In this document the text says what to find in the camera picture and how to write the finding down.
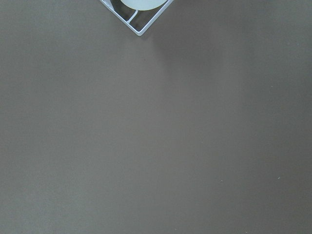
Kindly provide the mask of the pale white-green cup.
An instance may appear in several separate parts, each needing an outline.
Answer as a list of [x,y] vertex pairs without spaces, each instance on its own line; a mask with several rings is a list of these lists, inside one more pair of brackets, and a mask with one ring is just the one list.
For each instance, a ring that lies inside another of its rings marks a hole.
[[163,5],[167,0],[121,0],[127,7],[138,10],[148,11]]

